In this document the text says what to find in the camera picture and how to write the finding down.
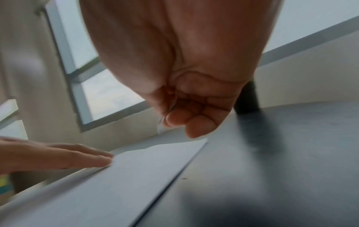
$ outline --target white paper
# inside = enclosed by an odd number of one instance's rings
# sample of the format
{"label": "white paper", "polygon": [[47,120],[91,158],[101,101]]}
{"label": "white paper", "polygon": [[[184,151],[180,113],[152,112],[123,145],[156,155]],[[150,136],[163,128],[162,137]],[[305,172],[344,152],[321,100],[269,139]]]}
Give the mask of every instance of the white paper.
{"label": "white paper", "polygon": [[11,202],[0,209],[0,226],[131,226],[206,142],[163,144],[122,153],[108,168],[82,174],[83,178],[68,176],[45,187],[41,196]]}

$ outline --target gray table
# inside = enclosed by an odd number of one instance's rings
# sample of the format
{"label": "gray table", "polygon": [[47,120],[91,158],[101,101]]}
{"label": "gray table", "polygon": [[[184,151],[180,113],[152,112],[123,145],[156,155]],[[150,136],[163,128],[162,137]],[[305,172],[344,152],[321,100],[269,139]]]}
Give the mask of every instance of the gray table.
{"label": "gray table", "polygon": [[359,226],[359,103],[232,114],[208,139],[137,226]]}

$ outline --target flat hand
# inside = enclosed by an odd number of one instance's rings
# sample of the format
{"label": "flat hand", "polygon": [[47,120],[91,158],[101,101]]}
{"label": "flat hand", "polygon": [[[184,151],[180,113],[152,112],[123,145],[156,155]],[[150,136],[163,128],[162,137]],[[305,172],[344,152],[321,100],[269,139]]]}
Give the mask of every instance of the flat hand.
{"label": "flat hand", "polygon": [[189,137],[215,130],[252,79],[281,0],[80,0],[100,59]]}
{"label": "flat hand", "polygon": [[80,144],[44,144],[0,137],[0,175],[16,171],[103,167],[113,154]]}

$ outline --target table surface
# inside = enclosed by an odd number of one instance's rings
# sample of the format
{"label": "table surface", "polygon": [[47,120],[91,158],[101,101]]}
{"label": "table surface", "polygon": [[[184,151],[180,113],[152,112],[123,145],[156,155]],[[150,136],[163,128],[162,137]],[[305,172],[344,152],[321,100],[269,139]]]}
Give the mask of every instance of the table surface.
{"label": "table surface", "polygon": [[[139,227],[359,225],[359,103],[231,114]],[[188,141],[183,129],[120,148]]]}

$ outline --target sky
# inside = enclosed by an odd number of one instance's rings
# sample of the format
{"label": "sky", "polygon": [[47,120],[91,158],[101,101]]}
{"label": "sky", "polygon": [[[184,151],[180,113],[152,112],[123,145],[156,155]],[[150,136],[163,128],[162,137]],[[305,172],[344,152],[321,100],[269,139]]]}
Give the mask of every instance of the sky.
{"label": "sky", "polygon": [[[77,0],[56,0],[76,67],[97,57],[83,24]],[[104,70],[82,84],[93,120],[140,103],[143,99]]]}

